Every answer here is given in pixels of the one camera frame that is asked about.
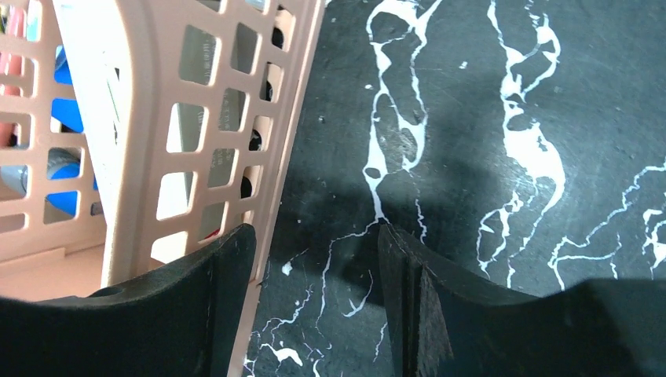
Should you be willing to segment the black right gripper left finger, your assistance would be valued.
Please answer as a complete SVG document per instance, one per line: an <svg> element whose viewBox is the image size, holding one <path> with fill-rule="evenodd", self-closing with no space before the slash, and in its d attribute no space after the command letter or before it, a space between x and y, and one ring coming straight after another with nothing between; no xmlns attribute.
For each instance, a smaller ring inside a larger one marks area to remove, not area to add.
<svg viewBox="0 0 666 377"><path fill-rule="evenodd" d="M92 295L1 300L4 376L224 376L256 248L243 224Z"/></svg>

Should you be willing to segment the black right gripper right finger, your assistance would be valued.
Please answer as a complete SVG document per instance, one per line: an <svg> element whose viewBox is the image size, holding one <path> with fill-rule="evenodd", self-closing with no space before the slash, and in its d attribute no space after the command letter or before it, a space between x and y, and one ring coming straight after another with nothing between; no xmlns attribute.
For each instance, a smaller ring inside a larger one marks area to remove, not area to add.
<svg viewBox="0 0 666 377"><path fill-rule="evenodd" d="M486 280L383 225L397 376L662 376L665 283L591 279L546 297Z"/></svg>

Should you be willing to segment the peach plastic desk organizer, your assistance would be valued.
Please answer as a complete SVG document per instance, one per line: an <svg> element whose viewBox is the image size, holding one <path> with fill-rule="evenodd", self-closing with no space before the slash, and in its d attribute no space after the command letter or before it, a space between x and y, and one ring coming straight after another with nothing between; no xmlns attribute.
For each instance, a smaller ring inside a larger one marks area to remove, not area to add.
<svg viewBox="0 0 666 377"><path fill-rule="evenodd" d="M1 300L85 298L234 228L242 374L323 1L4 1Z"/></svg>

